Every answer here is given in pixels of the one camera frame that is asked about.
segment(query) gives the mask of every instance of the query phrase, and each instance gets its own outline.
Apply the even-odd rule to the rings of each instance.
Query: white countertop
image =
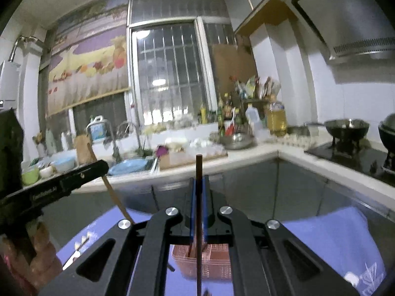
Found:
[[[320,137],[319,143],[327,142],[327,137]],[[340,185],[346,186],[354,191],[383,204],[391,210],[395,210],[395,189],[381,181],[366,176],[346,167],[331,163],[324,159],[304,153],[302,148],[286,146],[281,144],[259,144],[256,147],[240,151],[230,151],[228,157],[220,158],[203,163],[204,174],[216,174],[226,170],[252,165],[265,160],[279,157],[299,165],[305,169],[315,172]],[[153,173],[140,172],[124,176],[108,177],[114,189],[156,185],[177,182],[194,177],[195,165],[175,168]],[[83,185],[73,193],[88,193],[105,191],[106,187],[101,178]]]

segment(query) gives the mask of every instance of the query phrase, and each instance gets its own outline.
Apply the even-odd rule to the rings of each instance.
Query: cooking oil bottle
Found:
[[[285,108],[282,102],[276,99],[274,94],[270,96],[270,103],[266,109],[266,119],[270,134],[274,134],[277,137],[285,136],[287,133]]]

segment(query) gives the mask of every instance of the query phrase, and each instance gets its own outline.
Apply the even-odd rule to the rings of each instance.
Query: black glass cooktop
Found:
[[[391,164],[392,159],[387,160],[386,152],[373,148],[360,148],[359,150],[338,150],[338,148],[338,144],[334,148],[332,142],[328,142],[319,147],[308,149],[305,152],[361,172],[395,187],[395,172],[392,174],[384,171],[382,168],[386,166],[390,171],[393,169],[388,166],[388,164]]]

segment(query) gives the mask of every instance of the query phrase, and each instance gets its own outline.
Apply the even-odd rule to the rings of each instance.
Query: green bowl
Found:
[[[22,172],[22,182],[25,186],[29,186],[34,184],[38,180],[38,176],[40,174],[40,170],[37,166],[31,166],[26,168]]]

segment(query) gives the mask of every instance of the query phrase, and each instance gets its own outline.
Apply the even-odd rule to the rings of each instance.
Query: range hood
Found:
[[[395,58],[389,0],[282,0],[328,50],[327,60]]]

